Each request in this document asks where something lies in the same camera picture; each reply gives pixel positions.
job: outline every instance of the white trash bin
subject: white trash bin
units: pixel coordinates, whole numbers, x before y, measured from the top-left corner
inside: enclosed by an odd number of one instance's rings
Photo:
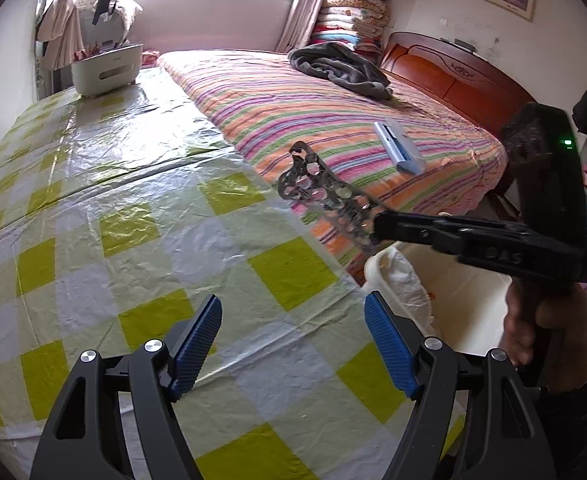
[[[434,326],[443,341],[456,352],[476,355],[486,355],[498,345],[507,313],[509,276],[459,264],[454,256],[438,253],[429,246],[396,242],[391,247],[411,263],[430,294]],[[395,314],[415,321],[381,273],[381,259],[390,250],[387,248],[367,260],[363,289],[379,290]],[[432,332],[416,324],[425,335]]]

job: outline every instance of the stacked quilt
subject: stacked quilt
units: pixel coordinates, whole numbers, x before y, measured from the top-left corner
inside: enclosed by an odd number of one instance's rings
[[[339,41],[378,64],[380,38],[388,22],[389,11],[383,0],[324,0],[311,44]]]

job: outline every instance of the black perforated plate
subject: black perforated plate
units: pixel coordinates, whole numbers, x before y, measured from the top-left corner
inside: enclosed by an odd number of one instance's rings
[[[390,211],[382,202],[340,180],[305,142],[289,149],[292,167],[278,179],[278,194],[302,203],[351,238],[368,254],[375,254],[380,240],[373,235],[373,218]]]

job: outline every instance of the white storage box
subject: white storage box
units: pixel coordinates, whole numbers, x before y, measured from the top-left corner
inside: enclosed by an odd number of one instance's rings
[[[397,242],[393,247],[404,254],[432,296],[432,316],[443,341],[457,352],[476,355],[486,355],[498,345],[507,313],[509,276],[459,264],[454,256],[429,246]],[[414,319],[382,276],[384,253],[367,260],[363,289],[379,290],[395,314]],[[425,327],[416,324],[425,333]]]
[[[135,82],[141,66],[141,44],[115,48],[71,63],[73,86],[84,96],[104,94]]]

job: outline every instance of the gray blanket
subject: gray blanket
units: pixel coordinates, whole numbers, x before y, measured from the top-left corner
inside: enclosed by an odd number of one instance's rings
[[[328,79],[358,94],[391,99],[392,91],[386,76],[372,62],[337,41],[292,50],[289,63],[300,72]]]

